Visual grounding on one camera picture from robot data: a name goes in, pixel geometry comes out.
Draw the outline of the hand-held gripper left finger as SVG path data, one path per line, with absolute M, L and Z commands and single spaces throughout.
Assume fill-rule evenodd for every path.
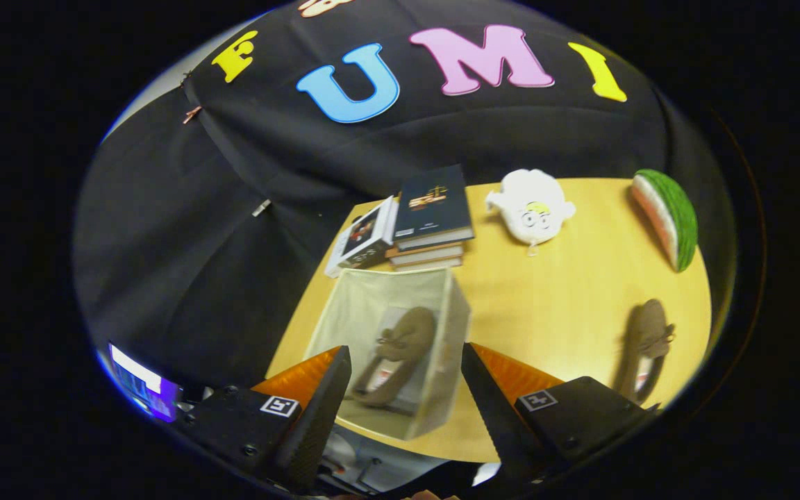
M 251 388 L 231 384 L 180 415 L 180 437 L 233 474 L 283 494 L 313 487 L 352 364 L 335 346 Z

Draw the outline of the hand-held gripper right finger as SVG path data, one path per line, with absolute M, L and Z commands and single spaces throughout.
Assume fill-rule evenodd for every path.
M 503 480 L 564 474 L 657 415 L 590 376 L 564 382 L 473 342 L 462 352 L 461 372 L 498 453 Z

